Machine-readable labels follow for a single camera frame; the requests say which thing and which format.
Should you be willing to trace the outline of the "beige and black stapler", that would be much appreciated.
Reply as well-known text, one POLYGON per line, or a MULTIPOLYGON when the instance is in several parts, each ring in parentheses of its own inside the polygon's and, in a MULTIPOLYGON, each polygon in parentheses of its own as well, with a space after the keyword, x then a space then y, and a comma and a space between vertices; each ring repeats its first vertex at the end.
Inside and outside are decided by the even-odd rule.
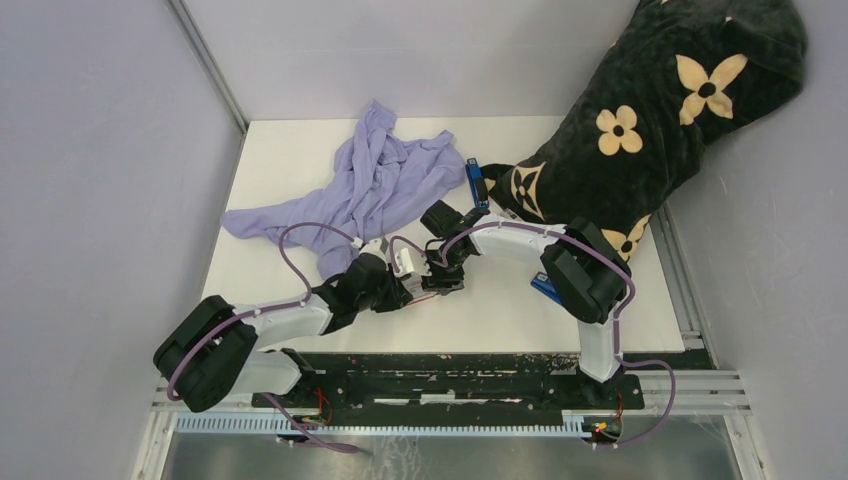
POLYGON ((517 215, 515 212, 513 212, 510 209, 503 209, 500 212, 500 215, 505 217, 505 218, 512 219, 512 220, 520 220, 521 219, 521 217, 519 215, 517 215))

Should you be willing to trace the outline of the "blue stapler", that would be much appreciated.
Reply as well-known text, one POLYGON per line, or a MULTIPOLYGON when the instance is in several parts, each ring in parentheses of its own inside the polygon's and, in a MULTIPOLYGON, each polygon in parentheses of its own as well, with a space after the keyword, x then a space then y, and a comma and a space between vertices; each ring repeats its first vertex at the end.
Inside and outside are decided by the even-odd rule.
POLYGON ((489 195, 481 167, 475 158, 466 160, 466 176, 475 208, 489 209, 489 195))
POLYGON ((560 297, 556 292, 556 289, 554 288, 553 284, 549 280, 547 274, 543 272, 537 272, 536 275, 532 278, 530 285, 554 303, 557 303, 558 305, 562 304, 560 297))

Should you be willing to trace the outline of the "red white staple box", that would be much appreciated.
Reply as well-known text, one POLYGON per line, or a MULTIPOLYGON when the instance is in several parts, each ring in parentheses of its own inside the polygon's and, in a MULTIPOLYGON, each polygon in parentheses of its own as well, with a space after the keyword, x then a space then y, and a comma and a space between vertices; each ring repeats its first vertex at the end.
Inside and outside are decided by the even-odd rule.
POLYGON ((431 292, 431 293, 427 293, 427 294, 425 294, 425 295, 423 295, 423 296, 420 296, 420 297, 417 297, 417 298, 412 299, 410 302, 408 302, 408 303, 405 305, 405 307, 411 307, 411 306, 413 306, 413 305, 417 305, 417 304, 420 304, 420 303, 422 303, 422 302, 425 302, 425 301, 428 301, 428 300, 434 299, 434 298, 436 298, 436 297, 438 297, 438 296, 439 296, 439 295, 438 295, 438 294, 436 294, 436 293, 432 293, 432 292, 431 292))

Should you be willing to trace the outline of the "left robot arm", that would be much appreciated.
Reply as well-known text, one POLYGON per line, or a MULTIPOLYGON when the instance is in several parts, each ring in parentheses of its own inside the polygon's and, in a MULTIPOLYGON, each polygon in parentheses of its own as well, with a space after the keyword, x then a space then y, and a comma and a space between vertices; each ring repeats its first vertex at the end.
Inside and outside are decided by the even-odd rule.
POLYGON ((212 295, 163 341, 153 364, 168 380, 171 396, 192 412, 207 411, 231 394, 270 393, 303 406, 315 391, 309 366, 270 347, 334 333, 364 311, 399 310, 415 297, 408 282, 381 257, 362 254, 306 300, 235 306, 212 295))

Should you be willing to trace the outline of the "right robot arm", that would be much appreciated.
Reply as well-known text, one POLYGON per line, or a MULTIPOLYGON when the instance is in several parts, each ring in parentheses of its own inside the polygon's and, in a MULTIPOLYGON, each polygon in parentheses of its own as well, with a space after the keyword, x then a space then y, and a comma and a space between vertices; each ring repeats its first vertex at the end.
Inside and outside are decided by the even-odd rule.
POLYGON ((422 216, 441 246, 427 249, 426 291, 446 295, 462 289, 463 265, 471 256, 502 256, 545 274, 562 307, 578 322, 581 347, 577 382, 580 400, 602 408, 618 393, 622 368, 617 321, 633 300, 635 286, 626 261, 590 221, 537 225, 474 208, 462 215, 443 201, 422 216))

